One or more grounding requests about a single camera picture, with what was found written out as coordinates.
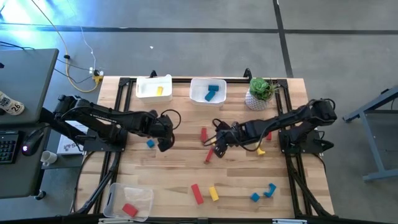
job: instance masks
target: red block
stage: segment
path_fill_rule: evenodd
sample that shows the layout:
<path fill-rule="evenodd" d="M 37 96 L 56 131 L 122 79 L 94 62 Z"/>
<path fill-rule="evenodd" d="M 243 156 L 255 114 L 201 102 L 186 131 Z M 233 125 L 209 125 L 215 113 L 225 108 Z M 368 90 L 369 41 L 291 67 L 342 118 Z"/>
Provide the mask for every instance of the red block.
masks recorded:
<path fill-rule="evenodd" d="M 268 135 L 267 135 L 267 140 L 271 141 L 271 139 L 272 139 L 272 132 L 269 132 Z"/>
<path fill-rule="evenodd" d="M 125 203 L 122 210 L 124 212 L 126 212 L 127 214 L 129 214 L 129 216 L 131 216 L 131 217 L 135 217 L 138 212 L 138 210 L 134 206 L 130 205 L 129 203 Z"/>
<path fill-rule="evenodd" d="M 197 204 L 200 205 L 203 203 L 203 197 L 201 196 L 198 184 L 194 184 L 191 186 L 195 199 L 197 200 Z"/>
<path fill-rule="evenodd" d="M 205 142 L 207 140 L 207 129 L 206 128 L 201 129 L 200 140 L 202 142 Z"/>
<path fill-rule="evenodd" d="M 213 147 L 210 148 L 209 153 L 206 156 L 205 162 L 210 162 L 211 155 L 213 155 Z"/>

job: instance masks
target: wooden tabletop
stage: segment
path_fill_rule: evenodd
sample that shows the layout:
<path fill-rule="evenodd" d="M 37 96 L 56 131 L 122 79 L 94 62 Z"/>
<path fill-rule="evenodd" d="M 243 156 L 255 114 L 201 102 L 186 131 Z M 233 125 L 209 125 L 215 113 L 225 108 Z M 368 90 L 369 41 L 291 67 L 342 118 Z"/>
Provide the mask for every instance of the wooden tabletop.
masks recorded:
<path fill-rule="evenodd" d="M 113 108 L 120 77 L 105 77 L 99 93 L 98 104 Z M 293 109 L 308 102 L 304 80 L 289 78 L 289 91 Z M 263 156 L 247 152 L 240 147 L 230 147 L 219 159 L 212 156 L 209 164 L 204 160 L 209 147 L 200 142 L 201 128 L 209 136 L 215 134 L 211 121 L 219 118 L 231 124 L 250 119 L 268 119 L 277 115 L 275 99 L 264 111 L 252 111 L 244 103 L 248 84 L 228 84 L 225 104 L 220 108 L 194 106 L 189 98 L 189 83 L 173 84 L 173 100 L 167 103 L 143 104 L 135 96 L 133 87 L 130 110 L 157 110 L 160 114 L 173 108 L 180 112 L 182 123 L 174 131 L 174 147 L 166 152 L 149 149 L 146 138 L 130 134 L 122 153 L 117 182 L 133 187 L 154 190 L 151 217 L 218 217 L 218 218 L 292 218 L 294 217 L 286 161 L 280 152 L 277 131 L 271 141 L 263 141 Z M 173 123 L 178 116 L 168 113 Z M 96 152 L 83 168 L 78 186 L 77 207 L 80 208 L 98 185 L 104 153 Z M 322 163 L 311 154 L 303 154 L 303 164 L 308 188 L 326 211 L 333 213 L 326 175 Z M 272 198 L 265 198 L 269 183 L 277 186 Z M 197 205 L 191 190 L 198 184 L 205 202 Z M 213 202 L 209 187 L 215 186 L 220 199 Z M 304 212 L 302 193 L 298 189 L 300 208 Z M 252 193 L 261 195 L 258 202 L 250 199 Z"/>

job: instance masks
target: yellow cable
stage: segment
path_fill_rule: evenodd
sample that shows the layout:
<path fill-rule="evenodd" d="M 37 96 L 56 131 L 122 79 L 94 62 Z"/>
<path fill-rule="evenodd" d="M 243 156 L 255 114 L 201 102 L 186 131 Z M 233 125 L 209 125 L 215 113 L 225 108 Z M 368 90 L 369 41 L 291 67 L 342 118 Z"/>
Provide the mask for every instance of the yellow cable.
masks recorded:
<path fill-rule="evenodd" d="M 43 16 L 51 23 L 51 25 L 52 25 L 52 27 L 54 27 L 55 31 L 57 31 L 58 35 L 60 36 L 60 38 L 61 38 L 61 40 L 62 40 L 62 42 L 63 42 L 63 46 L 65 46 L 65 53 L 66 53 L 66 55 L 69 55 L 69 54 L 68 54 L 67 44 L 66 44 L 65 41 L 63 40 L 63 38 L 62 38 L 60 32 L 58 31 L 58 29 L 57 29 L 57 28 L 55 27 L 55 25 L 51 22 L 51 20 L 44 14 L 44 12 L 43 12 L 43 11 L 41 10 L 41 8 L 36 4 L 36 2 L 34 2 L 33 0 L 31 0 L 31 1 L 32 1 L 33 4 L 35 4 L 35 6 L 40 10 L 40 12 L 43 14 Z M 98 84 L 100 83 L 100 81 L 97 81 L 97 80 L 95 80 L 95 86 L 94 86 L 94 88 L 92 88 L 92 89 L 90 89 L 90 90 L 82 90 L 82 89 L 78 88 L 78 87 L 72 82 L 72 80 L 70 79 L 70 76 L 69 76 L 69 59 L 67 59 L 67 58 L 66 58 L 66 64 L 65 64 L 65 65 L 66 65 L 65 70 L 66 70 L 66 73 L 67 73 L 67 78 L 68 78 L 70 84 L 71 84 L 75 89 L 77 89 L 78 91 L 80 91 L 80 92 L 82 92 L 82 93 L 89 93 L 89 92 L 91 92 L 91 91 L 94 91 L 94 90 L 97 88 Z"/>

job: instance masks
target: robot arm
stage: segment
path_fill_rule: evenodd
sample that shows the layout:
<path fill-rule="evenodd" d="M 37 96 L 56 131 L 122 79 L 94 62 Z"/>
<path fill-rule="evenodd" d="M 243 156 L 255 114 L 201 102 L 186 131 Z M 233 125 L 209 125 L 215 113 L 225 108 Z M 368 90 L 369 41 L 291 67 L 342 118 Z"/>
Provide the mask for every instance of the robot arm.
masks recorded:
<path fill-rule="evenodd" d="M 120 112 L 111 108 L 90 103 L 78 96 L 62 95 L 58 99 L 54 115 L 55 119 L 64 122 L 78 121 L 98 133 L 106 143 L 116 143 L 121 137 L 121 130 L 141 137 L 158 139 L 158 147 L 164 152 L 174 144 L 173 123 L 167 115 L 158 116 L 157 112 L 128 111 Z M 89 139 L 91 136 L 78 136 Z"/>
<path fill-rule="evenodd" d="M 223 121 L 214 119 L 217 139 L 215 154 L 220 158 L 223 157 L 228 146 L 241 146 L 248 151 L 255 151 L 259 146 L 255 149 L 247 149 L 245 146 L 260 141 L 270 131 L 302 122 L 300 126 L 285 132 L 289 143 L 297 143 L 317 126 L 327 126 L 335 122 L 337 116 L 334 107 L 333 101 L 320 99 L 311 100 L 296 110 L 267 120 L 256 119 L 241 124 L 235 122 L 229 126 Z"/>

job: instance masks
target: gray floor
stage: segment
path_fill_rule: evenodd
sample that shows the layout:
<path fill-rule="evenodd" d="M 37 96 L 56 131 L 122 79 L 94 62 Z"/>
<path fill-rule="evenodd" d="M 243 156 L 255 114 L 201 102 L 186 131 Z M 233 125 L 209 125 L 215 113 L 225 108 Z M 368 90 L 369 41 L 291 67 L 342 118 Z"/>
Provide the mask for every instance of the gray floor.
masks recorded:
<path fill-rule="evenodd" d="M 56 25 L 93 27 L 196 27 L 276 29 L 271 0 L 40 1 Z M 30 1 L 9 1 L 3 22 L 45 24 Z M 280 0 L 285 29 L 397 29 L 396 1 Z M 62 32 L 73 63 L 92 67 L 81 33 Z M 192 34 L 87 32 L 97 67 L 105 75 L 200 75 L 240 77 L 246 67 L 254 76 L 286 77 L 278 34 Z M 304 78 L 310 98 L 333 98 L 339 117 L 355 110 L 398 81 L 398 35 L 286 35 L 294 77 Z M 35 48 L 65 49 L 55 32 L 0 31 L 0 40 Z M 61 71 L 65 67 L 57 63 Z M 77 80 L 86 71 L 71 69 Z M 80 84 L 84 89 L 91 81 Z M 79 93 L 67 79 L 53 74 L 45 107 L 54 109 L 59 94 L 79 94 L 96 101 L 98 90 Z M 398 219 L 398 179 L 365 184 L 376 171 L 360 121 L 321 128 L 335 147 L 325 153 L 331 199 L 344 218 L 394 222 Z M 56 140 L 49 147 L 56 147 Z M 46 170 L 45 200 L 0 200 L 0 220 L 68 213 L 77 169 Z"/>

